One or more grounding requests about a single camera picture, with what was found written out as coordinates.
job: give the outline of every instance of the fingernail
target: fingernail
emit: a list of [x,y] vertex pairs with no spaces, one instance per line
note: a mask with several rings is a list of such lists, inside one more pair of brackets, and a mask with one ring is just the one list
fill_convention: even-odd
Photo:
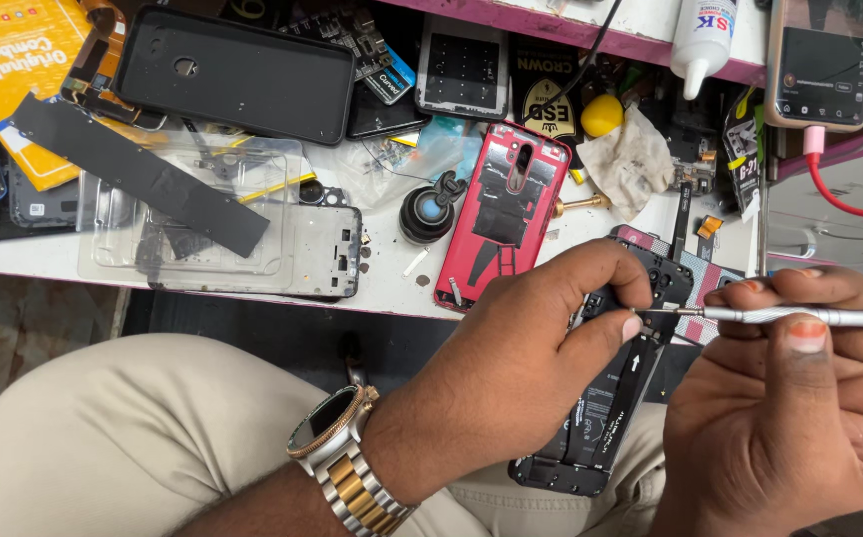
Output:
[[627,342],[631,337],[640,334],[640,328],[643,326],[640,317],[633,315],[623,322],[623,341]]
[[826,347],[826,334],[829,328],[818,319],[803,319],[789,325],[786,343],[789,348],[811,355]]
[[794,268],[796,272],[806,276],[807,278],[818,278],[823,275],[823,272],[819,270],[819,268]]
[[748,288],[753,292],[760,292],[763,289],[767,288],[767,286],[763,285],[763,282],[759,282],[757,280],[743,280],[742,282],[736,282],[737,284]]

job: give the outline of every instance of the gold and silver watch strap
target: gold and silver watch strap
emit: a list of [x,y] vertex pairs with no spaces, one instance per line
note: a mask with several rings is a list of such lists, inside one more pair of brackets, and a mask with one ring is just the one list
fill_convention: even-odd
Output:
[[390,535],[416,508],[388,494],[354,440],[316,468],[315,477],[332,511],[357,537]]

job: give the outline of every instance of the phone screen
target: phone screen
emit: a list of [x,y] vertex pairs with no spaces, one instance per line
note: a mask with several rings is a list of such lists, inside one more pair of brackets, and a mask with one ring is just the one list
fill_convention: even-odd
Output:
[[863,122],[863,0],[783,0],[783,117]]

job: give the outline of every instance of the red phone back cover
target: red phone back cover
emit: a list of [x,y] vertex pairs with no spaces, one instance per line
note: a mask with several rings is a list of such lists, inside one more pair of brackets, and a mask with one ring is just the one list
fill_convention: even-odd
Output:
[[[533,147],[523,186],[508,186],[520,150]],[[532,269],[544,241],[557,193],[567,174],[566,145],[508,121],[488,128],[484,148],[468,187],[445,264],[435,285],[435,302],[466,311],[499,275]],[[463,304],[455,307],[449,278]]]

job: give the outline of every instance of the wrist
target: wrist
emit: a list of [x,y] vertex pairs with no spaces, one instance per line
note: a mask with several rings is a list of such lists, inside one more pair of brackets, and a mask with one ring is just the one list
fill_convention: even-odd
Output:
[[455,468],[445,453],[440,421],[425,420],[405,390],[380,397],[360,449],[382,486],[401,504],[417,506],[449,482]]
[[773,525],[763,517],[736,520],[718,513],[694,498],[691,491],[668,486],[664,489],[650,537],[776,537],[792,530]]

